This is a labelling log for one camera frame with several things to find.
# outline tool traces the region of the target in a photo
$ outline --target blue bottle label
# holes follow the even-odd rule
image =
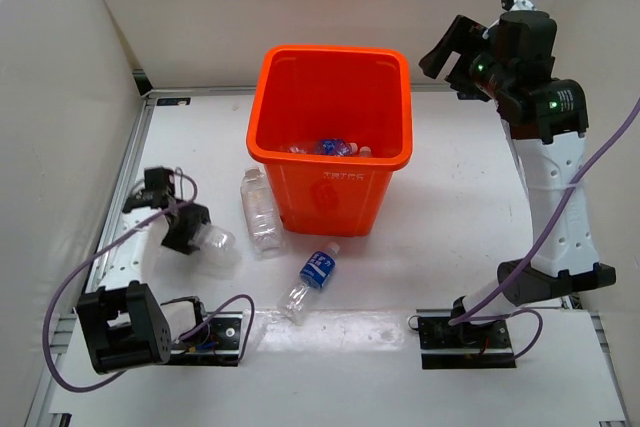
[[[329,155],[329,152],[332,152],[342,141],[340,139],[324,139],[320,142],[322,144],[322,149],[324,150],[324,155]]]
[[[331,277],[336,266],[336,261],[324,252],[313,254],[307,264],[300,271],[300,278],[309,282],[311,287],[321,289],[325,282]]]

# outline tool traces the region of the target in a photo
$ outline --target robotic arm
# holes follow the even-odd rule
[[[147,169],[144,187],[125,203],[123,229],[135,229],[154,211],[179,201],[173,172]],[[117,248],[98,290],[83,294],[76,307],[96,372],[169,361],[171,345],[202,323],[205,310],[197,297],[158,304],[148,282],[160,249],[164,246],[189,255],[212,242],[227,242],[225,235],[230,234],[211,225],[209,210],[193,203],[155,219]]]
[[[511,11],[489,29],[457,16],[419,65],[435,79],[451,53],[457,52],[460,57],[445,79],[458,98],[495,101],[515,160],[522,163],[535,239],[582,166],[587,108],[577,82],[551,75],[555,21],[545,12],[527,10],[534,7],[526,0],[503,0],[503,7]],[[584,188],[571,187],[573,196],[551,235],[515,282],[479,311],[479,317],[509,314],[527,303],[615,283],[615,269],[600,262],[592,242]],[[478,305],[520,260],[501,263],[495,280],[458,299],[452,318]],[[471,322],[475,327],[492,323]]]

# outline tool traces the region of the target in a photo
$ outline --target cable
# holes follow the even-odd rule
[[[184,340],[188,339],[189,337],[197,334],[202,329],[204,329],[207,325],[209,325],[209,323],[214,320],[214,317],[216,315],[220,314],[225,307],[227,307],[229,304],[232,304],[232,303],[234,303],[234,302],[236,302],[237,300],[240,300],[240,299],[245,299],[245,300],[247,300],[249,302],[249,305],[251,306],[251,314],[249,315],[249,324],[247,325],[247,331],[244,334],[244,339],[242,341],[242,349],[240,350],[240,355],[238,356],[237,360],[233,361],[233,363],[238,363],[239,364],[240,361],[244,358],[244,353],[247,350],[247,340],[249,339],[249,334],[251,333],[251,327],[253,326],[253,318],[255,317],[255,314],[256,314],[256,304],[253,302],[253,299],[248,294],[234,295],[229,300],[224,302],[216,310],[211,312],[211,314],[209,314],[209,317],[207,317],[200,325],[197,325],[196,327],[191,329],[189,332],[185,332],[184,334],[182,334],[178,338],[180,340],[184,341]]]
[[[490,316],[490,317],[474,317],[472,319],[472,320],[481,320],[481,321],[507,320],[507,319],[510,319],[511,317],[515,317],[517,315],[522,315],[522,314],[533,314],[533,315],[536,316],[536,318],[538,319],[538,328],[536,329],[536,333],[534,334],[533,339],[531,339],[531,342],[529,342],[529,344],[527,344],[527,346],[524,349],[522,349],[517,354],[512,355],[511,357],[507,357],[506,359],[500,359],[500,360],[498,360],[498,362],[513,362],[514,360],[517,360],[520,357],[522,357],[523,355],[525,355],[527,352],[529,352],[533,348],[534,345],[536,345],[536,342],[538,342],[538,339],[540,338],[540,335],[542,335],[542,327],[544,326],[544,320],[542,318],[542,315],[540,315],[539,312],[536,312],[533,309],[524,308],[524,309],[516,310],[511,315],[496,315],[496,316]]]
[[[589,171],[589,169],[591,169],[591,167],[593,167],[593,165],[598,160],[600,160],[600,158],[620,139],[620,137],[622,137],[622,135],[627,131],[627,129],[629,129],[629,127],[631,126],[631,124],[636,119],[639,113],[640,113],[640,98],[636,102],[636,105],[633,107],[633,109],[631,109],[631,112],[629,113],[625,121],[620,125],[620,127],[618,127],[618,129],[613,133],[613,135],[609,138],[609,140],[607,140],[596,151],[596,153],[593,154],[589,158],[589,160],[587,160],[584,163],[582,168],[580,168],[578,172],[576,172],[576,174],[573,176],[573,178],[569,181],[569,184],[577,184],[578,182],[580,182],[580,180],[582,180],[582,178]],[[489,295],[487,295],[487,297],[485,297],[482,301],[478,302],[477,305],[469,309],[467,312],[465,312],[461,316],[456,317],[455,319],[451,319],[449,321],[449,325],[453,326],[453,325],[461,324],[463,322],[468,322],[470,320],[480,320],[478,318],[473,317],[473,315],[478,313],[480,310],[484,309],[487,305],[489,305],[489,303],[493,299],[495,299],[498,295],[503,293],[507,289],[507,287],[509,287],[511,284],[515,282],[518,276],[531,262],[531,260],[536,255],[538,250],[540,250],[544,242],[547,240],[547,237],[549,237],[549,234],[551,234],[551,231],[553,230],[556,223],[560,219],[560,216],[562,215],[564,208],[569,203],[569,199],[571,198],[571,195],[573,194],[574,191],[575,191],[575,187],[569,187],[565,190],[564,195],[560,199],[560,202],[558,203],[556,210],[551,215],[549,222],[540,233],[540,236],[533,243],[531,250],[527,252],[527,255],[524,256],[524,258],[520,261],[520,263],[513,270],[513,272],[511,272],[511,274],[509,274],[504,279],[504,281],[502,281],[498,285],[498,287],[496,287]]]
[[[196,197],[198,196],[198,186],[197,186],[195,180],[193,180],[191,177],[189,177],[188,175],[185,175],[185,174],[182,174],[182,175],[183,175],[183,177],[185,179],[187,179],[191,183],[191,185],[193,187],[193,195],[191,196],[191,198],[189,200],[182,201],[182,202],[176,204],[175,206],[170,206],[170,207],[168,207],[166,209],[160,210],[160,211],[156,212],[155,214],[147,217],[146,219],[144,219],[139,224],[137,224],[135,226],[135,228],[132,228],[132,229],[129,229],[128,231],[126,231],[124,234],[122,234],[116,240],[111,242],[106,247],[103,247],[102,249],[100,249],[95,254],[93,254],[90,257],[88,257],[84,262],[82,262],[75,269],[73,269],[73,271],[62,281],[60,286],[58,286],[56,291],[53,293],[53,297],[51,298],[51,302],[49,302],[49,306],[47,307],[47,311],[44,314],[44,321],[42,322],[42,352],[44,354],[44,361],[47,364],[47,368],[49,369],[49,372],[51,372],[51,377],[53,377],[53,379],[63,389],[68,390],[69,392],[74,392],[74,393],[78,393],[78,394],[85,393],[85,392],[92,392],[92,391],[97,390],[97,389],[99,389],[101,387],[104,387],[107,384],[110,384],[111,382],[116,380],[118,377],[120,377],[122,374],[124,374],[124,372],[118,372],[117,374],[112,375],[111,377],[109,377],[106,380],[103,380],[102,382],[98,382],[97,384],[87,385],[87,386],[83,386],[83,387],[78,387],[78,386],[75,386],[75,385],[71,385],[66,380],[64,380],[62,378],[62,376],[60,375],[60,372],[58,372],[58,369],[56,368],[55,362],[53,361],[53,358],[51,356],[51,348],[49,347],[49,328],[51,326],[51,318],[53,317],[53,313],[55,311],[56,304],[60,300],[60,297],[62,296],[62,293],[69,286],[71,281],[74,278],[76,278],[78,276],[78,274],[80,274],[84,269],[86,269],[87,267],[91,266],[96,259],[99,259],[104,254],[106,254],[107,252],[112,250],[113,248],[115,248],[115,247],[123,244],[124,242],[126,242],[129,238],[133,237],[141,228],[146,227],[151,222],[153,222],[154,220],[162,217],[163,215],[171,213],[174,210],[174,208],[175,209],[182,209],[183,207],[186,207],[188,205],[193,204],[193,202],[196,200]]]
[[[413,314],[411,317],[409,317],[409,318],[407,319],[407,325],[408,325],[408,326],[409,326],[409,328],[410,328],[411,330],[413,330],[414,332],[419,332],[419,331],[420,331],[420,329],[418,328],[417,321],[416,321],[416,327],[414,327],[414,326],[412,326],[412,325],[411,325],[411,321],[412,321],[413,319],[419,319],[419,318],[420,318],[420,316],[419,316],[418,314]]]
[[[184,197],[184,170],[182,167],[176,167],[173,172],[180,177],[180,198],[182,199]]]

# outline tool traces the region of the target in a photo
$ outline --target white robotic arm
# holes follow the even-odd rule
[[[116,248],[97,291],[78,301],[76,312],[98,373],[166,363],[172,344],[203,322],[204,307],[196,297],[158,304],[149,288],[156,262],[162,248],[188,255],[212,248],[205,244],[220,241],[222,234],[223,241],[232,242],[232,236],[213,228],[206,207],[183,203],[178,211],[171,207],[177,202],[173,172],[145,170],[144,188],[127,199],[122,216],[123,231],[137,229],[136,235]],[[166,214],[143,222],[159,209]]]
[[[539,139],[513,141],[517,155],[515,160],[523,168],[534,239],[546,227],[571,178],[582,166],[585,143],[585,136],[577,132],[557,135],[551,144]],[[600,262],[591,237],[584,186],[580,183],[573,187],[575,191],[567,207],[531,261],[532,269],[554,278],[563,271],[570,275],[592,271],[594,265]],[[477,305],[497,287],[498,279],[495,279],[467,295],[462,300],[465,310]],[[501,294],[480,310],[477,316],[506,315],[517,308]]]

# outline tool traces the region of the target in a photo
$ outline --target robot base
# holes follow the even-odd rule
[[[504,321],[449,326],[449,315],[418,317],[423,370],[509,369],[513,349]]]

